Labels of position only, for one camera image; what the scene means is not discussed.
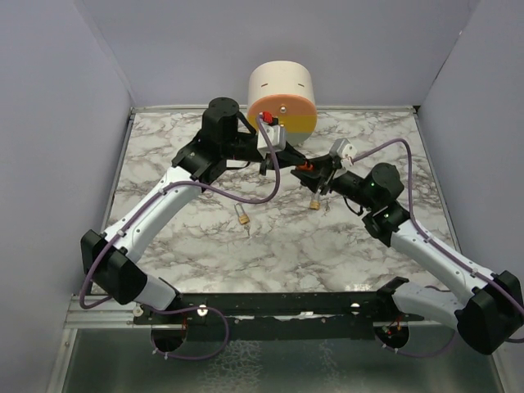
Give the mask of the orange black padlock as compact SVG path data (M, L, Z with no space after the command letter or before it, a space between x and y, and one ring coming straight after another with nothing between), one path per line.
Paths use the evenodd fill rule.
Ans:
M302 172L311 172L314 170L314 165L308 161L306 161L303 165L298 165L296 167L296 170L302 171Z

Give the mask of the brass padlock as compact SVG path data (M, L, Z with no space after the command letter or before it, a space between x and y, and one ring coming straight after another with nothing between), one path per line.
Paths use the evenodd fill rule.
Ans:
M321 207L321 201L320 201L320 195L316 192L312 195L309 203L309 208L311 210L320 210Z
M244 207L243 207L243 205L241 203L237 203L234 206L234 210L236 212L236 215L237 215L237 218L238 218L238 222L241 225L246 225L246 224L250 223L250 218L247 215L247 213L245 212L245 209L244 209Z

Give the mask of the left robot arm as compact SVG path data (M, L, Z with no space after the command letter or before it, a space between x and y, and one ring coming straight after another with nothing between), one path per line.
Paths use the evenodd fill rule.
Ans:
M302 153L286 140L301 127L313 130L316 111L300 115L284 105L258 101L246 115L232 98L210 101L201 117L201 128L182 147L163 177L119 222L97 233L87 231L80 240L85 279L79 300L83 309L101 303L85 300L90 284L95 283L109 299L121 305L145 305L163 323L175 321L181 311L179 291L166 281L144 272L138 261L156 235L187 204L204 191L249 205L263 205L274 199L281 183L281 170L309 164ZM214 186L229 170L231 160L258 163L275 173L270 194L247 198Z

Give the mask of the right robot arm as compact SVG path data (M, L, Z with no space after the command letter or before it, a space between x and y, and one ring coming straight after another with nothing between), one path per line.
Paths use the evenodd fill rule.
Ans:
M404 190L394 165L379 163L367 176L344 169L338 158L321 156L295 167L292 175L315 194L335 192L359 205L369 235L408 256L447 288L431 291L398 280L376 300L377 313L394 320L415 314L453 328L476 352L490 355L523 325L519 279L495 273L434 237L398 201Z

